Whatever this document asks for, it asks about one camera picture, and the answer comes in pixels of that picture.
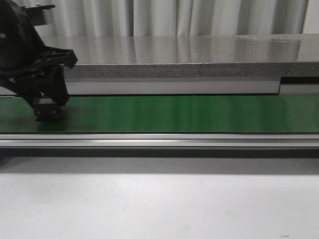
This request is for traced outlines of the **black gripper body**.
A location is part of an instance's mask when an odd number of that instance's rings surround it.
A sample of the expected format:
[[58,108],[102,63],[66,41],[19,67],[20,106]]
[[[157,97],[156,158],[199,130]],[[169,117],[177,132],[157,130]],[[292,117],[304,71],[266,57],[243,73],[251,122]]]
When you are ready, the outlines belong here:
[[69,100],[64,67],[72,69],[78,61],[72,49],[46,46],[35,29],[52,8],[0,2],[0,85],[22,97],[37,121],[60,118],[59,109]]

